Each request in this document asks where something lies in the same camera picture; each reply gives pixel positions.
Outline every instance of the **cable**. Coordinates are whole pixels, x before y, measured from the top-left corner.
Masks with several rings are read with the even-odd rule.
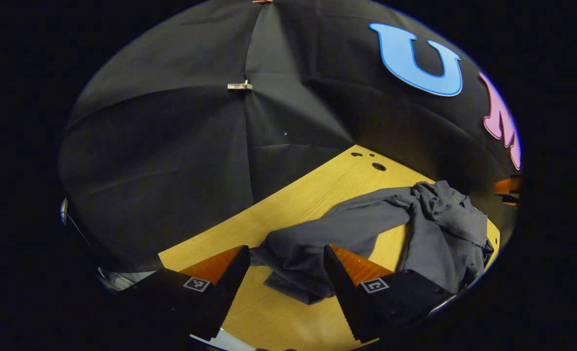
[[[65,214],[65,216],[72,221],[72,224],[74,224],[74,226],[77,228],[78,233],[81,234],[81,237],[83,237],[83,239],[85,240],[85,242],[87,243],[87,245],[91,246],[91,245],[90,245],[90,242],[87,240],[87,238],[85,237],[85,235],[83,235],[83,233],[82,233],[81,230],[78,228],[78,225],[76,224],[76,222],[74,222],[74,220],[72,219],[72,217],[70,217],[70,215],[67,214],[67,213],[64,213],[64,212],[61,212],[61,213],[62,213],[62,214]]]
[[[117,272],[111,272],[111,273],[112,273],[112,274],[115,274],[117,277],[120,277],[120,278],[123,278],[123,279],[128,280],[129,282],[131,282],[131,286],[137,284],[137,282],[135,282],[134,280],[132,280],[132,279],[130,279],[130,278],[128,278],[128,277],[126,277],[126,276],[123,275],[122,273],[117,273]]]
[[[119,291],[123,291],[125,289],[130,288],[132,285],[130,285],[129,282],[127,282],[126,280],[118,277],[117,275],[113,275],[113,278],[111,278],[111,280],[109,281],[109,283],[114,286],[115,288],[117,288]]]

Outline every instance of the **gray shirt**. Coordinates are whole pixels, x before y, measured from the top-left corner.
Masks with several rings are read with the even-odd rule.
[[[333,296],[325,245],[369,257],[377,236],[402,224],[407,239],[398,269],[413,269],[452,293],[478,278],[494,251],[487,216],[442,180],[379,189],[340,202],[320,219],[273,231],[250,249],[251,265],[273,269],[265,285],[314,304]]]

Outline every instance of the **metal clip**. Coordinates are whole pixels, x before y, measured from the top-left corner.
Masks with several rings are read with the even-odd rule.
[[[61,215],[61,222],[66,225],[66,220],[68,219],[68,198],[64,197],[61,203],[61,208],[59,209],[59,215]]]
[[[235,83],[229,83],[228,84],[228,89],[229,90],[251,90],[252,86],[251,84],[248,84],[248,80],[246,79],[246,82],[241,83],[241,84],[235,84]]]
[[[458,297],[457,295],[453,295],[450,298],[447,298],[445,301],[443,301],[441,304],[439,304],[438,306],[434,307],[431,311],[429,311],[429,313],[427,314],[427,317],[431,316],[435,311],[438,311],[439,309],[441,309],[444,305],[448,304],[449,302],[455,300],[455,298]]]

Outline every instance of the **crumpled garment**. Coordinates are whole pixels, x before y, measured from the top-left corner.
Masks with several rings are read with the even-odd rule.
[[[407,238],[398,271],[412,269],[452,293],[478,278],[494,251],[487,216],[441,180],[379,189],[340,202],[320,219],[273,231],[250,249],[251,265],[273,269],[266,286],[314,304],[334,295],[325,245],[368,258],[377,236],[402,224]]]

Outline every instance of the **black fabric backdrop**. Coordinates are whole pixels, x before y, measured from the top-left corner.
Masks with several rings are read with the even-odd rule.
[[[460,55],[463,89],[436,96],[382,62],[381,22]],[[248,208],[360,144],[468,194],[501,231],[514,208],[494,182],[518,173],[482,122],[489,96],[462,50],[389,7],[357,0],[211,0],[153,27],[88,82],[64,132],[59,175],[83,230],[117,271]],[[248,79],[253,91],[228,91]]]

